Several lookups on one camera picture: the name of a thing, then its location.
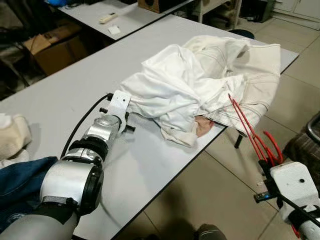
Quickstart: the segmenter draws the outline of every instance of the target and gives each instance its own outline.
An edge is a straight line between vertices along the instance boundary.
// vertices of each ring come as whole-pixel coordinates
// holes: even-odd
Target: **cable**
[[[75,126],[75,128],[73,129],[72,133],[70,134],[68,140],[66,141],[63,151],[61,153],[61,157],[64,157],[67,153],[68,147],[71,143],[71,140],[74,138],[78,128],[80,127],[80,125],[83,123],[83,121],[88,117],[88,115],[92,112],[93,109],[95,109],[95,107],[102,102],[102,100],[110,97],[110,95],[112,95],[112,93],[108,93],[107,95],[104,95],[103,97],[101,97],[98,101],[95,102],[95,104],[86,112],[85,115],[83,115],[83,117],[80,119],[80,121],[77,123],[77,125]]]
[[[295,210],[297,210],[299,213],[301,213],[303,216],[305,216],[307,219],[309,219],[311,222],[313,222],[315,225],[317,225],[320,228],[320,222],[315,219],[313,216],[311,216],[310,214],[308,214],[306,211],[304,211],[301,207],[299,207],[298,205],[296,205],[294,202],[292,202],[291,200],[289,200],[288,198],[286,198],[285,196],[283,196],[282,194],[279,194],[279,197],[286,202],[287,204],[289,204],[291,207],[293,207]]]

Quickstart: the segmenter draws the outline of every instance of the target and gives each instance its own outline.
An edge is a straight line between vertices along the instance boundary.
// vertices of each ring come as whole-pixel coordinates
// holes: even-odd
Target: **white table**
[[[71,9],[65,7],[60,7],[59,9],[113,40],[119,40],[193,1],[186,0],[162,13],[141,8],[137,3],[128,5],[119,0],[104,0],[92,5],[82,4]],[[106,24],[99,23],[101,17],[106,17],[111,13],[118,14],[118,17]],[[108,28],[113,25],[118,26],[121,33],[112,35]]]
[[[242,38],[217,28],[169,15],[95,54],[3,100],[0,112],[22,114],[30,124],[31,158],[59,156],[72,129],[91,105],[119,83],[140,71],[141,62],[169,44],[183,45],[196,35]],[[251,40],[257,45],[263,43]],[[298,56],[281,50],[281,69]],[[100,104],[78,130],[79,139],[99,115]],[[132,114],[134,134],[124,133],[113,145],[104,172],[102,203],[81,218],[74,234],[90,240],[109,240],[134,219],[224,129],[215,124],[187,148],[165,141],[151,120]]]

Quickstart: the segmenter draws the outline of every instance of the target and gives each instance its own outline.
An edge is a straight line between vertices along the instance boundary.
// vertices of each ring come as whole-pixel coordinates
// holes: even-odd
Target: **silver robot arm segment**
[[[103,166],[115,138],[126,129],[130,98],[128,93],[115,91],[108,110],[102,110],[106,114],[96,118],[45,175],[40,206],[12,223],[0,240],[72,238],[80,217],[90,214],[100,202]]]

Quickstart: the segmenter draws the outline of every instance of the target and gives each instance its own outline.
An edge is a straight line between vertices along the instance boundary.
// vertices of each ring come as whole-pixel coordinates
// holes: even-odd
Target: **white cabinet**
[[[274,8],[291,12],[294,9],[295,4],[296,0],[277,0],[274,4]]]
[[[320,19],[320,0],[299,0],[294,13]]]
[[[276,0],[273,17],[320,29],[320,0]]]

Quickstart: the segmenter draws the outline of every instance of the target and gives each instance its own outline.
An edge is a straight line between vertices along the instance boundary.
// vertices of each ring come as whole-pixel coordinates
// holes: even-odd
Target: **tiled floor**
[[[275,99],[257,126],[261,136],[268,130],[283,148],[320,110],[320,32],[278,19],[241,20],[238,28],[253,32],[258,41],[300,53],[282,74]],[[235,149],[236,139],[237,132],[228,128],[118,239],[155,233],[166,240],[188,240],[202,223],[217,225],[229,240],[297,239],[274,201],[254,202],[254,192],[264,190],[257,159],[246,139]]]

